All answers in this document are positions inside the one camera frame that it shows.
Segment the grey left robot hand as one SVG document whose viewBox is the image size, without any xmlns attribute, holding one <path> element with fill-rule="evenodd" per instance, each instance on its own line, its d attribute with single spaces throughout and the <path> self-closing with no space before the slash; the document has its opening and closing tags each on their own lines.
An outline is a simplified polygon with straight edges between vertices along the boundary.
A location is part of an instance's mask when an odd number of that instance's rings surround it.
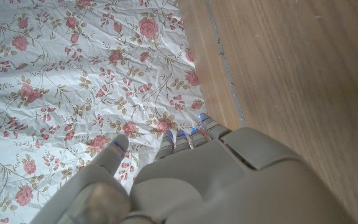
<svg viewBox="0 0 358 224">
<path fill-rule="evenodd" d="M 114 178 L 129 140 L 116 136 L 36 214 L 34 223 L 353 223 L 293 150 L 207 114 L 190 135 L 165 131 L 130 191 Z"/>
</svg>

